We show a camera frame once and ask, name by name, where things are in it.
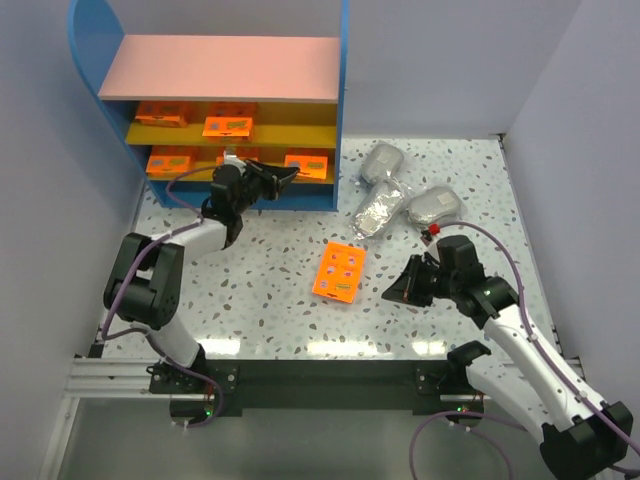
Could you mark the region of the orange sponge box hidden lowest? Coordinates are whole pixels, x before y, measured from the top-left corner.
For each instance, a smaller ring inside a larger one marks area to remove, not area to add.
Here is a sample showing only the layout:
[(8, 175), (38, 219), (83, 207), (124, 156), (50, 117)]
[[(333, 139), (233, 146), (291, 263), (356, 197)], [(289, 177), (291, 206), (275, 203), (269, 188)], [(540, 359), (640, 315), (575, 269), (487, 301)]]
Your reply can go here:
[(312, 293), (334, 301), (352, 304), (364, 269), (363, 248), (329, 242), (317, 270)]

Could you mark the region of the orange sponge box bottom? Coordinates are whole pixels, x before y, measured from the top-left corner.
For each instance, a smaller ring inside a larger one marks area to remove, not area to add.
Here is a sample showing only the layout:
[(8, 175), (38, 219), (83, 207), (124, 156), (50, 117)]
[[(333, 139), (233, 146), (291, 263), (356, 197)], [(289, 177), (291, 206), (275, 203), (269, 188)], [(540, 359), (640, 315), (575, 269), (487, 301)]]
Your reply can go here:
[(213, 102), (207, 109), (202, 137), (213, 143), (251, 142), (257, 110), (252, 102)]

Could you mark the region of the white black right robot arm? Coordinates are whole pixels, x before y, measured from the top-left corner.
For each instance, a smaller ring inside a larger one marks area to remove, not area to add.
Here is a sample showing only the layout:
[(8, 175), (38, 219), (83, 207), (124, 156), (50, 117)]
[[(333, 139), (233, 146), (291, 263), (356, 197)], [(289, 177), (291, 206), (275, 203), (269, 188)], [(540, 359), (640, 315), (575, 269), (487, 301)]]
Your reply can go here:
[(447, 359), (534, 438), (555, 478), (589, 479), (626, 456), (632, 413), (571, 368), (528, 319), (521, 296), (505, 279), (485, 273), (468, 237), (447, 236), (434, 251), (411, 256), (382, 297), (413, 307), (450, 300), (508, 355), (516, 373), (479, 342), (450, 351)]

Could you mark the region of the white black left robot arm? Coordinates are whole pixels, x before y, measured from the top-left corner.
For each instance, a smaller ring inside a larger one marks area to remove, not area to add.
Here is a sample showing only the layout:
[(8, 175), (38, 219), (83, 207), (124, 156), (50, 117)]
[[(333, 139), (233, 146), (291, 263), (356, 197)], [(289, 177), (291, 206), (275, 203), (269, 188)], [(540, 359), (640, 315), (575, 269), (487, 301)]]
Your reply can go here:
[(177, 317), (183, 267), (192, 260), (232, 246), (243, 228), (243, 213), (257, 201), (275, 201), (300, 173), (233, 157), (212, 167), (210, 194), (184, 226), (156, 236), (126, 235), (103, 293), (107, 309), (100, 335), (104, 341), (142, 334), (161, 360), (210, 389), (203, 347)]

